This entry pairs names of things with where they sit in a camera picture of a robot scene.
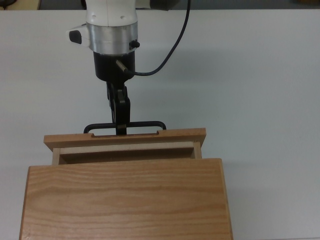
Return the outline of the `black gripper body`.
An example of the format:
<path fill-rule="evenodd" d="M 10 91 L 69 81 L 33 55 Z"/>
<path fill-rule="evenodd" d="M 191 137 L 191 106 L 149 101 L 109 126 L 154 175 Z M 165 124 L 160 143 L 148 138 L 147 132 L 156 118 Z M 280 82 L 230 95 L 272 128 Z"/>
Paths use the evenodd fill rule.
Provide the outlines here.
<path fill-rule="evenodd" d="M 133 78 L 133 75 L 125 74 L 116 61 L 119 60 L 130 71 L 135 71 L 135 52 L 124 55 L 105 55 L 93 53 L 96 76 L 107 83 L 124 83 Z"/>

